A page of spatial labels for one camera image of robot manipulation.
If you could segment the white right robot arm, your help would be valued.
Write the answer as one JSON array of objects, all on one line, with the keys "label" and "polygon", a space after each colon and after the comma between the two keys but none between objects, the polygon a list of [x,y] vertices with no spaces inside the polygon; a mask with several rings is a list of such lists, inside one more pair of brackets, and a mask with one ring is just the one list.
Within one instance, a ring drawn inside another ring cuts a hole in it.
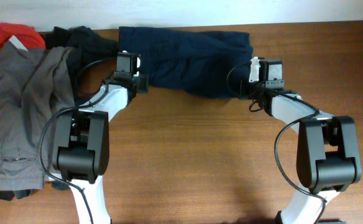
[{"label": "white right robot arm", "polygon": [[[241,80],[238,97],[252,100],[259,110],[285,123],[275,138],[273,153],[280,173],[295,193],[278,211],[275,222],[322,223],[328,203],[362,177],[355,122],[350,116],[325,113],[285,89],[281,60],[253,57],[246,64],[249,75]],[[298,184],[287,176],[278,154],[280,138],[288,129],[298,135]]]}]

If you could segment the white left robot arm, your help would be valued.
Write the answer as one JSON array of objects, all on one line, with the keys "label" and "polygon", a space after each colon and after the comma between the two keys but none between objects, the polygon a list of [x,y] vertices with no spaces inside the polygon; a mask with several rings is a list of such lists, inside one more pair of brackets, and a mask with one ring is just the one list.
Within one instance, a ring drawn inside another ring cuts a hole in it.
[{"label": "white left robot arm", "polygon": [[115,71],[86,103],[56,116],[52,165],[71,188],[80,223],[111,223],[103,179],[109,164],[109,123],[138,93],[147,93],[148,76],[140,55],[120,52]]}]

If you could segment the navy blue shorts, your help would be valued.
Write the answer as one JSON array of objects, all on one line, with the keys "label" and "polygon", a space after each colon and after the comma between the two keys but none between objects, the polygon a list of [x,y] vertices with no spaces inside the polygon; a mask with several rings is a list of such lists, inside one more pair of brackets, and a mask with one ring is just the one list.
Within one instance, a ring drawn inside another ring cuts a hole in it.
[{"label": "navy blue shorts", "polygon": [[236,97],[253,54],[246,32],[153,27],[120,27],[119,49],[140,54],[150,85],[207,98]]}]

